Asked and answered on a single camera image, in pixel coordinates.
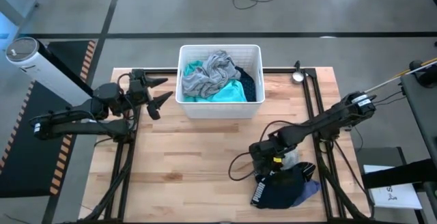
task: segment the gray cloth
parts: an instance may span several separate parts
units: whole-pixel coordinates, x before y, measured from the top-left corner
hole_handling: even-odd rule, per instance
[[[217,51],[188,76],[182,77],[182,93],[186,96],[207,98],[218,93],[228,80],[239,80],[240,72],[225,51]]]
[[[299,152],[298,148],[289,151],[284,154],[284,158],[282,158],[282,168],[281,170],[291,169],[294,165],[299,163]]]

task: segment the dark blue cloth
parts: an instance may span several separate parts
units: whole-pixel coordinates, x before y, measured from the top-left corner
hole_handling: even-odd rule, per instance
[[[240,71],[241,73],[240,82],[243,86],[244,95],[246,96],[247,102],[257,102],[255,81],[253,81],[252,77],[247,74],[242,68],[236,66],[235,69]]]
[[[292,167],[269,176],[255,176],[258,182],[251,205],[256,208],[286,209],[302,195],[305,179],[302,170]]]
[[[296,207],[303,203],[305,200],[310,198],[310,196],[316,194],[320,190],[320,183],[311,179],[315,171],[314,164],[301,162],[296,164],[295,167],[298,167],[300,170],[302,170],[303,177],[305,178],[305,185],[302,194],[296,198],[296,201],[294,201],[292,207]]]

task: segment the white plastic basket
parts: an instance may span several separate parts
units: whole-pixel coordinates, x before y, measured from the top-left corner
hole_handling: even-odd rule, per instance
[[[205,61],[218,50],[226,51],[234,63],[255,81],[257,102],[184,102],[182,77],[185,67],[193,61]],[[180,48],[176,101],[189,118],[234,119],[252,118],[264,102],[264,78],[261,49],[257,45],[186,45]]]

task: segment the metal pole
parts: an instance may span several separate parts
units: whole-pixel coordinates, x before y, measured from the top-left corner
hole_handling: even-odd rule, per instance
[[[16,26],[20,26],[25,19],[7,0],[0,0],[0,12]]]
[[[420,67],[420,68],[417,68],[417,69],[415,69],[415,70],[411,70],[411,71],[409,71],[409,72],[407,72],[407,73],[405,73],[405,74],[403,74],[403,75],[401,75],[401,76],[404,76],[404,75],[407,75],[407,74],[412,74],[412,73],[414,73],[414,72],[417,72],[417,71],[419,71],[419,70],[422,70],[422,69],[424,69],[424,68],[427,68],[427,67],[429,67],[429,66],[431,66],[431,65],[433,65],[433,64],[436,64],[436,63],[437,63],[437,61],[432,62],[432,63],[430,63],[430,64],[427,64],[427,65],[425,65],[425,66],[422,66],[422,67]],[[371,88],[367,89],[367,90],[364,91],[364,92],[365,92],[366,94],[368,94],[369,92],[373,92],[373,91],[375,91],[375,90],[377,90],[377,89],[379,89],[379,88],[381,88],[381,87],[384,87],[385,85],[389,84],[390,82],[392,82],[392,81],[394,81],[394,80],[397,80],[397,79],[401,78],[401,76],[395,77],[395,78],[390,79],[390,80],[388,80],[388,81],[385,81],[385,82],[383,82],[383,83],[381,83],[381,84],[379,84],[379,85],[376,85],[376,86],[374,86],[374,87],[371,87]]]

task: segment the wooden table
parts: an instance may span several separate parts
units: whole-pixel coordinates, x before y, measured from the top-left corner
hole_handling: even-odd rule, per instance
[[[324,108],[328,109],[340,100],[334,71],[332,68],[316,70]],[[114,69],[111,81],[115,82],[119,75],[127,72],[130,69]],[[175,91],[176,76],[165,77],[169,81],[152,89],[151,94],[155,93],[157,96],[167,91]],[[247,152],[248,146],[259,140],[267,123],[273,120],[298,123],[308,119],[302,85],[291,84],[289,74],[265,74],[264,82],[266,101],[251,120],[190,120],[175,101],[174,95],[160,110],[160,120],[151,120],[144,107],[137,134],[124,221],[325,221],[326,214],[320,191],[295,208],[259,210],[249,204],[256,186],[253,177],[240,182],[233,182],[228,178],[227,169],[231,160],[236,155]],[[122,79],[120,85],[127,89],[128,79]],[[312,90],[311,95],[313,107],[316,108]],[[270,130],[280,126],[283,125],[272,126]],[[338,143],[346,153],[355,174],[359,176],[349,133],[341,132]],[[111,141],[96,146],[83,206],[93,208],[107,191],[115,149],[116,144]],[[299,144],[298,151],[301,161],[315,163],[311,136]],[[334,156],[341,187],[358,209],[369,216],[366,197],[354,182],[338,150],[334,150]],[[251,157],[245,156],[234,164],[233,175],[237,178],[251,170]],[[313,174],[313,179],[318,180],[318,172]],[[338,216],[335,195],[332,188],[328,188],[333,211]],[[118,208],[118,197],[115,197],[113,215]],[[81,208],[80,218],[90,213],[85,207]]]

